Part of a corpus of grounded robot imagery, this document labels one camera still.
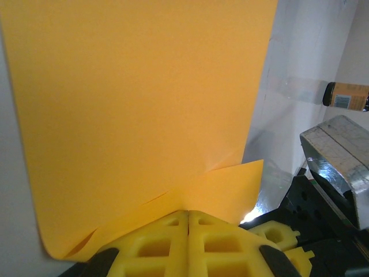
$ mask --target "orange paper sheet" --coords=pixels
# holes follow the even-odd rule
[[[52,257],[87,260],[177,209],[234,223],[252,209],[262,163],[236,165],[276,5],[0,0],[37,221]]]

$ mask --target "black rubber pad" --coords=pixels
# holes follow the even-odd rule
[[[109,248],[94,255],[80,277],[106,277],[118,253],[117,248]]]

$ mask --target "white wall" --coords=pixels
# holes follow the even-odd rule
[[[369,85],[369,1],[360,0],[352,21],[336,82]],[[369,112],[328,107],[324,120],[344,114],[369,130]]]
[[[71,265],[40,241],[0,32],[0,276],[56,277]]]
[[[321,123],[357,1],[279,0],[243,162],[264,160],[251,216],[279,206],[305,160],[299,135]]]

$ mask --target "silver metal block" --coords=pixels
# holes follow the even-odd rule
[[[369,132],[339,115],[300,135],[310,170],[342,195],[351,190],[359,229],[369,227]]]

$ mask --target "barcode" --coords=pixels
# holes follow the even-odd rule
[[[334,98],[334,106],[338,108],[348,108],[350,105],[351,96],[347,95],[336,95]]]

